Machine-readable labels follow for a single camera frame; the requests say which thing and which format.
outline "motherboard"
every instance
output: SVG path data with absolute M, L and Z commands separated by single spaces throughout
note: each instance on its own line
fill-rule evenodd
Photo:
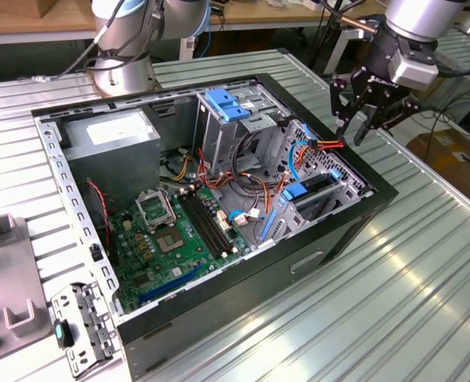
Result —
M 249 252 L 209 189 L 158 193 L 110 216 L 117 296 L 126 313 Z

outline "red wire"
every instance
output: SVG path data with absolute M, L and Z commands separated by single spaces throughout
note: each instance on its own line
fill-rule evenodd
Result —
M 108 228 L 108 209 L 106 208 L 106 202 L 104 201 L 104 195 L 100 191 L 99 187 L 95 185 L 92 181 L 86 181 L 87 185 L 90 185 L 93 187 L 93 189 L 97 192 L 97 195 L 99 195 L 100 198 L 100 203 L 102 204 L 102 209 L 104 212 L 104 224 L 106 226 L 106 244 L 109 244 L 109 228 Z

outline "metal bracket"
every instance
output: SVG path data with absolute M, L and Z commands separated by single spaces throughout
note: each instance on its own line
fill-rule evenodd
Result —
M 57 320 L 72 334 L 73 345 L 65 354 L 74 379 L 112 359 L 116 331 L 97 283 L 71 284 L 53 296 L 51 303 Z

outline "connector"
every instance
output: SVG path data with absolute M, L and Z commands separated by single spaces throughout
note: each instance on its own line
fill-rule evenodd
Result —
M 246 225 L 248 223 L 248 220 L 245 218 L 243 214 L 237 215 L 233 218 L 234 224 L 238 225 L 241 227 L 242 225 Z

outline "aluminum extrusion table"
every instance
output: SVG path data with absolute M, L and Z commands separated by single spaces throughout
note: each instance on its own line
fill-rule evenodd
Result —
M 327 85 L 277 51 L 165 63 L 155 71 L 163 87 L 268 72 L 335 127 Z M 0 213 L 28 220 L 48 300 L 89 274 L 29 111 L 96 97 L 82 75 L 0 84 Z M 149 380 L 470 379 L 470 201 L 385 133 L 355 151 L 399 191 L 396 201 L 335 261 L 233 318 Z M 68 378 L 54 337 L 0 360 L 0 380 Z M 127 379 L 119 353 L 86 378 Z

